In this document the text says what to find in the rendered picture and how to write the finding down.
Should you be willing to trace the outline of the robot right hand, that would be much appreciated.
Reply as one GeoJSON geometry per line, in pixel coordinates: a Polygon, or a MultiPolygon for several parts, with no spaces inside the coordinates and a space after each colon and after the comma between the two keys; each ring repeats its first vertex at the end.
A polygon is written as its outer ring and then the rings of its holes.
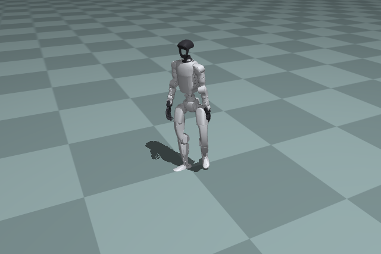
{"type": "Polygon", "coordinates": [[[167,101],[167,109],[166,109],[166,117],[167,117],[167,119],[168,120],[172,120],[173,118],[172,118],[172,116],[171,116],[171,106],[172,105],[170,105],[170,101],[167,101]]]}

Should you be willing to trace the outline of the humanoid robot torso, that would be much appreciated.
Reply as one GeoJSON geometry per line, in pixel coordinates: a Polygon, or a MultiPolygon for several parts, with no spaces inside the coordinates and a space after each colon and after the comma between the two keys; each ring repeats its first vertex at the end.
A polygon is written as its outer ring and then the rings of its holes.
{"type": "Polygon", "coordinates": [[[180,91],[185,93],[186,99],[183,101],[185,110],[189,112],[196,112],[196,105],[199,103],[199,98],[196,98],[193,93],[198,91],[199,83],[197,75],[193,70],[193,65],[198,64],[197,61],[188,59],[187,63],[182,62],[181,59],[176,62],[176,73],[180,91]]]}

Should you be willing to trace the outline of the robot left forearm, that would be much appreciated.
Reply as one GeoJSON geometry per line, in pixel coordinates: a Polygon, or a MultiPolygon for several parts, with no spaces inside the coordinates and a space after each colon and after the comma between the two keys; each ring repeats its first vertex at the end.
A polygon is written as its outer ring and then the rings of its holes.
{"type": "Polygon", "coordinates": [[[206,86],[204,87],[204,91],[205,91],[205,94],[201,94],[202,105],[203,105],[203,109],[206,107],[209,111],[211,109],[211,107],[210,107],[210,103],[209,103],[209,99],[208,99],[208,91],[207,91],[206,86]]]}

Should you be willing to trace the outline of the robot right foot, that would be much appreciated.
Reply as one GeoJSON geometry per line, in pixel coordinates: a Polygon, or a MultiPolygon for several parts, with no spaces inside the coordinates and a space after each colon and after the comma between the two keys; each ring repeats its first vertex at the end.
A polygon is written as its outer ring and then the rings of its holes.
{"type": "Polygon", "coordinates": [[[181,170],[185,170],[187,168],[191,168],[192,167],[192,165],[190,163],[188,163],[188,166],[185,166],[185,165],[182,164],[181,166],[179,166],[177,168],[174,168],[173,171],[181,171],[181,170]]]}

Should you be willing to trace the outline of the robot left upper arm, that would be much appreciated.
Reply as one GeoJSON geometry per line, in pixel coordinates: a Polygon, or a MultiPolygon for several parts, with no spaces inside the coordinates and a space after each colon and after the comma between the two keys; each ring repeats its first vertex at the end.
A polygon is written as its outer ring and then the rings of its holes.
{"type": "Polygon", "coordinates": [[[205,94],[204,87],[205,87],[205,68],[201,64],[194,64],[193,70],[198,78],[198,93],[199,94],[205,94]]]}

